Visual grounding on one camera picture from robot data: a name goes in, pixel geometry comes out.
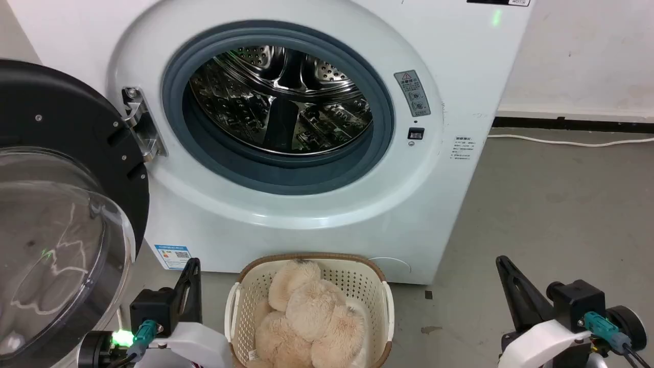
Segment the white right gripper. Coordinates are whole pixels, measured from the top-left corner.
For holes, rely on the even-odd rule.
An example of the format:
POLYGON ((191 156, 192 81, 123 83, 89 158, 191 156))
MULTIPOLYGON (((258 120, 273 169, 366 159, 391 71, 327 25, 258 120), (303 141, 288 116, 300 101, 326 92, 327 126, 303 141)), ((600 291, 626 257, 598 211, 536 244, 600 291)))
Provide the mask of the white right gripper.
POLYGON ((551 303, 509 257, 498 256, 496 266, 515 332, 523 333, 505 348, 499 367, 543 366, 576 340, 591 336, 591 331, 575 333, 552 320, 551 303))

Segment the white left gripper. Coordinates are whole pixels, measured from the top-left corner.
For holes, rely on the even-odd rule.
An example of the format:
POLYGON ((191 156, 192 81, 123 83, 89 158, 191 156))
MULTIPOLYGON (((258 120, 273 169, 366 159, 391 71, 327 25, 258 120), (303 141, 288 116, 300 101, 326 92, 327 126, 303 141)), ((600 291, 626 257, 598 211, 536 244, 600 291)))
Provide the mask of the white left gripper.
POLYGON ((186 262, 175 286, 176 323, 170 337, 156 338, 135 367, 233 367, 226 336, 203 324, 201 263, 186 262))

